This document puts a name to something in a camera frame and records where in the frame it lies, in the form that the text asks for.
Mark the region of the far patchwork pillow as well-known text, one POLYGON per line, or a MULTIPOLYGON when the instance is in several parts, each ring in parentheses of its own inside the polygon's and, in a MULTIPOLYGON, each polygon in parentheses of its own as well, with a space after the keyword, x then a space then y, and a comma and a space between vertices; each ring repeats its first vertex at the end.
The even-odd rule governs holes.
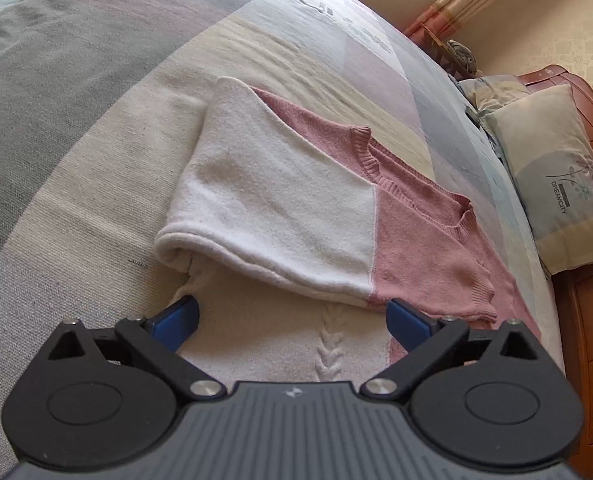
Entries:
POLYGON ((513 75, 463 79, 458 84, 481 116, 495 112, 530 94, 529 88, 513 75))

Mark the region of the patchwork pastel bed sheet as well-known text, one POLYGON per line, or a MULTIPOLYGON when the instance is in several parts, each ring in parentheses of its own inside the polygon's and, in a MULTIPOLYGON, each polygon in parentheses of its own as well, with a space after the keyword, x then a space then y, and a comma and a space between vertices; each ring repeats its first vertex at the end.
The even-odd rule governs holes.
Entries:
MULTIPOLYGON (((185 284, 153 255, 217 78, 335 122, 466 195, 562 361, 529 222, 465 97, 357 0, 0 0, 0 411, 64 318, 152 315, 185 284)), ((14 455, 0 423, 0 477, 14 455)))

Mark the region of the near patchwork pillow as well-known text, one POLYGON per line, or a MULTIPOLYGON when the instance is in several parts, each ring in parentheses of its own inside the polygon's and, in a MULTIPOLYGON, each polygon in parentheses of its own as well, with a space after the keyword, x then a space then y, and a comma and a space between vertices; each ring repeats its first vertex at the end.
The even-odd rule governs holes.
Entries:
POLYGON ((593 150, 570 86, 487 115, 551 274, 593 263, 593 150))

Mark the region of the patchwork pillow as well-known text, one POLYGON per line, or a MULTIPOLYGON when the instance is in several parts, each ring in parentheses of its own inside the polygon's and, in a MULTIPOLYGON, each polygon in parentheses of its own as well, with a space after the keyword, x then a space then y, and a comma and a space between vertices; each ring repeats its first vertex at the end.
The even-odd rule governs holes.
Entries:
POLYGON ((458 84, 481 116, 495 112, 530 94, 529 88, 513 75, 463 79, 458 84))
POLYGON ((593 150, 570 86, 487 115, 551 274, 593 263, 593 150))

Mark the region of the wooden nightstand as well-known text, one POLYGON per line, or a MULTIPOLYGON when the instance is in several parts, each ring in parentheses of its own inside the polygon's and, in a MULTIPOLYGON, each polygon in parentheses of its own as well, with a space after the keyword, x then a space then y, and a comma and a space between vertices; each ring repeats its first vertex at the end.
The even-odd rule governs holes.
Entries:
POLYGON ((421 37, 420 48, 426 52, 432 60, 440 65, 449 75, 457 80, 466 79, 469 73, 466 67, 458 60, 457 56, 449 50, 449 47, 437 37, 426 25, 421 25, 423 36, 421 37))

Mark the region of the pink and white knit sweater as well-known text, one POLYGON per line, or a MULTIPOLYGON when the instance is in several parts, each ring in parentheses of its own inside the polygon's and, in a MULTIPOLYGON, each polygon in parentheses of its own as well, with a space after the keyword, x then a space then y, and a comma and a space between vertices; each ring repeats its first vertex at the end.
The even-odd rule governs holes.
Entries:
POLYGON ((206 309, 193 351, 228 380, 362 382, 400 359, 393 298, 431 318, 531 322, 468 197, 267 91, 216 82, 158 259, 206 309))

